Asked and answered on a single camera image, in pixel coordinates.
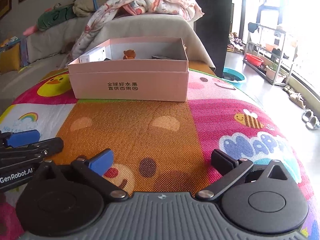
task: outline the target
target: floor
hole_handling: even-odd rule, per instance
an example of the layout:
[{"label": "floor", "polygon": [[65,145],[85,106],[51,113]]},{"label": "floor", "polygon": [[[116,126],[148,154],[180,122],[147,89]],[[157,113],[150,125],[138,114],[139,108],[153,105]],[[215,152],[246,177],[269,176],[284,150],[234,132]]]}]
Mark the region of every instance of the floor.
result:
[{"label": "floor", "polygon": [[291,143],[306,169],[317,199],[320,199],[320,130],[308,130],[301,120],[304,110],[291,102],[281,87],[272,87],[255,70],[244,64],[242,54],[227,52],[225,67],[233,68],[247,77],[242,90],[263,107]]}]

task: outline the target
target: metal screw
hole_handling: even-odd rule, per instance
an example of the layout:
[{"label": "metal screw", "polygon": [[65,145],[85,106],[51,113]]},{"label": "metal screw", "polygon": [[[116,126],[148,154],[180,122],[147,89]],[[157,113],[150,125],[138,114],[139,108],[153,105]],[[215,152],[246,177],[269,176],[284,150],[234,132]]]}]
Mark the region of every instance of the metal screw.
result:
[{"label": "metal screw", "polygon": [[204,198],[204,199],[208,199],[208,198],[212,198],[214,196],[214,193],[210,190],[200,190],[197,195],[200,198]]},{"label": "metal screw", "polygon": [[113,198],[124,198],[126,195],[126,192],[123,190],[114,190],[110,193],[110,196]]}]

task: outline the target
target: orange container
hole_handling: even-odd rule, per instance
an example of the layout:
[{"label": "orange container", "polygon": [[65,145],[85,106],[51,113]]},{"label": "orange container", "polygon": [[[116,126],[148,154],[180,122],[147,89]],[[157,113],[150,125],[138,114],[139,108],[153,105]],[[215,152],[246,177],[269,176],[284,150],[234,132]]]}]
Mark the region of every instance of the orange container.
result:
[{"label": "orange container", "polygon": [[261,58],[256,57],[256,56],[249,54],[249,53],[246,54],[246,59],[250,64],[252,64],[256,67],[259,67],[263,63],[263,60]]},{"label": "orange container", "polygon": [[275,45],[275,44],[267,44],[266,43],[266,50],[272,52],[273,49],[277,49],[279,48],[279,46]]}]

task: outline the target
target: blue gripper pad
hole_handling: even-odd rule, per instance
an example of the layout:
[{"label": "blue gripper pad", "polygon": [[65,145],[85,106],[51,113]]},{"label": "blue gripper pad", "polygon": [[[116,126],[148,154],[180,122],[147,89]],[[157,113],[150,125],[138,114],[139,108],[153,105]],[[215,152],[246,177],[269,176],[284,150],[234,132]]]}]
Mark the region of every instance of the blue gripper pad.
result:
[{"label": "blue gripper pad", "polygon": [[106,149],[88,160],[90,170],[102,176],[113,164],[113,151]]},{"label": "blue gripper pad", "polygon": [[13,133],[9,139],[7,139],[7,146],[16,148],[23,145],[36,143],[40,139],[40,133],[38,130],[30,130],[24,132]]}]

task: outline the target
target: cartoon duck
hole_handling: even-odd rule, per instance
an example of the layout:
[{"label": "cartoon duck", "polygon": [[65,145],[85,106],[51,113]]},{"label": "cartoon duck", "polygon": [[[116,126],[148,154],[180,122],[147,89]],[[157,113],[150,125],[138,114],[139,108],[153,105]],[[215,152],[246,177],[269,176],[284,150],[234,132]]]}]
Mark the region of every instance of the cartoon duck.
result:
[{"label": "cartoon duck", "polygon": [[51,78],[44,83],[37,91],[42,97],[54,97],[62,95],[71,89],[69,74],[62,74]]},{"label": "cartoon duck", "polygon": [[136,52],[132,49],[125,50],[123,59],[134,59],[136,57]]},{"label": "cartoon duck", "polygon": [[239,122],[240,124],[243,124],[244,126],[255,128],[255,129],[261,129],[264,127],[262,123],[260,123],[257,118],[256,113],[250,113],[249,110],[243,109],[244,114],[237,113],[234,116],[234,119]]}]

